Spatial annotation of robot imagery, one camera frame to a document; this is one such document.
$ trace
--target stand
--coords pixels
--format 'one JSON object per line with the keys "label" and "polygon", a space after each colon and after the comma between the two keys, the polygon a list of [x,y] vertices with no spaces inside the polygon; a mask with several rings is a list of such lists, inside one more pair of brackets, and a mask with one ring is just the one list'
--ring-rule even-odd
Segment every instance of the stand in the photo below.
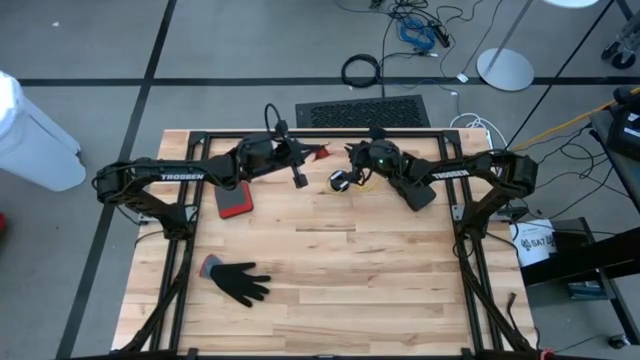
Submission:
{"label": "stand", "polygon": [[528,88],[533,83],[533,66],[529,60],[513,50],[505,49],[532,2],[533,0],[527,0],[500,46],[497,49],[489,49],[478,57],[478,74],[494,88],[518,91]]}

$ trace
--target white container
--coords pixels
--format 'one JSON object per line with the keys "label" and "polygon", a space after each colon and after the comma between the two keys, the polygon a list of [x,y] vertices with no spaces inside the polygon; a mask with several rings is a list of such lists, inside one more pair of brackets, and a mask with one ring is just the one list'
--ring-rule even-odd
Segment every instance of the white container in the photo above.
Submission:
{"label": "white container", "polygon": [[0,72],[0,168],[52,191],[81,184],[80,145]]}

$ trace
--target floor tile line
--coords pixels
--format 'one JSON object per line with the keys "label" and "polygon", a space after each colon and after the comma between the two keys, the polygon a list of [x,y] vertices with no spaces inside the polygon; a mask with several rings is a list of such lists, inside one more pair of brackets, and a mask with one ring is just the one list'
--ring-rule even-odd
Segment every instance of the floor tile line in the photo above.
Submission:
{"label": "floor tile line", "polygon": [[[390,76],[389,82],[402,85],[438,86],[438,85],[485,85],[479,77],[470,77],[466,83],[457,78],[445,77],[412,77]],[[284,78],[153,78],[153,79],[19,79],[24,87],[120,87],[120,86],[322,86],[344,85],[339,77],[284,77]],[[605,77],[536,77],[533,85],[636,85],[640,84],[638,76],[605,76]]]}
{"label": "floor tile line", "polygon": [[[147,69],[144,74],[144,83],[140,87],[138,97],[131,113],[127,132],[125,134],[122,147],[120,148],[120,155],[118,159],[128,160],[133,150],[133,144],[135,142],[136,135],[140,128],[142,121],[142,115],[149,98],[149,92],[151,85],[148,80],[153,79],[156,69],[158,68],[158,62],[160,61],[160,55],[162,54],[162,48],[164,47],[167,33],[169,31],[169,25],[173,17],[173,12],[176,7],[177,0],[168,0],[167,5],[158,29],[158,34],[151,51],[151,56],[147,64]],[[87,303],[91,295],[91,289],[96,278],[98,271],[98,265],[102,258],[102,252],[107,240],[107,234],[109,233],[109,227],[111,219],[113,218],[114,207],[111,205],[104,205],[102,212],[100,213],[100,219],[98,220],[98,226],[91,243],[89,254],[85,262],[80,283],[76,291],[76,295],[71,305],[71,311],[67,318],[67,323],[56,352],[56,359],[70,358],[73,354],[73,348],[75,347],[76,340],[78,338],[78,332],[82,325],[82,319],[86,311]]]}
{"label": "floor tile line", "polygon": [[[558,73],[556,74],[555,78],[558,79],[560,78],[560,75],[562,74],[562,71],[564,71],[565,67],[571,62],[571,60],[573,59],[573,57],[578,53],[578,51],[580,50],[580,48],[582,47],[582,45],[584,44],[584,42],[587,40],[587,38],[589,38],[589,35],[591,35],[591,33],[593,32],[593,30],[596,28],[596,26],[598,26],[598,24],[600,23],[600,20],[602,20],[602,18],[604,17],[604,15],[607,13],[607,11],[609,10],[609,8],[611,7],[611,5],[613,4],[614,0],[609,0],[609,3],[607,3],[607,5],[604,7],[604,9],[602,9],[602,11],[600,12],[600,15],[598,15],[598,17],[596,18],[596,20],[593,22],[593,24],[591,24],[591,27],[589,28],[589,30],[584,34],[584,36],[582,37],[582,40],[578,43],[578,45],[576,46],[576,48],[573,50],[573,52],[571,53],[571,55],[569,56],[569,58],[567,59],[567,61],[565,61],[564,65],[562,65],[562,67],[560,68],[560,70],[558,70]],[[549,94],[549,92],[551,91],[551,88],[553,87],[554,84],[549,84],[549,87],[547,87],[547,89],[544,91],[544,93],[542,94],[542,96],[540,97],[540,99],[538,100],[538,102],[536,103],[536,105],[531,109],[531,111],[529,112],[529,114],[527,115],[527,117],[524,119],[524,121],[522,122],[522,124],[520,124],[520,127],[518,127],[518,130],[516,130],[515,134],[513,134],[513,136],[511,137],[511,139],[509,140],[509,143],[507,144],[507,148],[509,148],[509,146],[511,146],[511,144],[513,143],[513,141],[516,139],[516,137],[518,136],[518,134],[520,134],[520,132],[522,131],[522,129],[524,129],[524,127],[527,125],[527,123],[529,122],[529,120],[531,120],[531,118],[533,117],[533,114],[536,112],[536,110],[538,109],[538,106],[540,106],[540,104],[542,103],[542,101],[545,99],[545,97],[547,97],[547,94]]]}

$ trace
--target white stand base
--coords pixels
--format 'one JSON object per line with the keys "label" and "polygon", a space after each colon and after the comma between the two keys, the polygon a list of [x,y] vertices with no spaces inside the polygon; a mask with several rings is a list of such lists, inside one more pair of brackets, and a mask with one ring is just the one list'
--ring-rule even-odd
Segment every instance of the white stand base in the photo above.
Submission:
{"label": "white stand base", "polygon": [[533,83],[533,67],[529,60],[515,51],[502,49],[489,72],[486,71],[498,49],[489,49],[478,58],[478,74],[489,85],[505,91],[524,90]]}

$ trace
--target white cable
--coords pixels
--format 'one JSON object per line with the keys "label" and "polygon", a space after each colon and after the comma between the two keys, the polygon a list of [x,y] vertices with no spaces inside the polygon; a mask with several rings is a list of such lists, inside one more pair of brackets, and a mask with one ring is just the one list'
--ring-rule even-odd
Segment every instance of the white cable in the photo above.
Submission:
{"label": "white cable", "polygon": [[481,129],[485,129],[487,131],[490,131],[487,129],[487,125],[491,126],[493,128],[493,130],[495,130],[496,133],[498,133],[498,136],[500,136],[500,140],[502,140],[502,143],[504,144],[505,148],[507,147],[507,140],[504,138],[504,136],[502,136],[502,133],[500,132],[500,130],[498,130],[498,128],[493,125],[491,123],[491,121],[485,119],[485,118],[481,118],[478,114],[474,114],[474,113],[464,113],[461,115],[458,115],[456,117],[453,118],[453,120],[451,120],[451,123],[449,124],[449,127],[454,127],[456,121],[462,119],[463,117],[467,117],[467,116],[473,116],[475,119],[473,119],[472,122],[468,123],[467,125],[465,125],[466,128],[481,128]]}

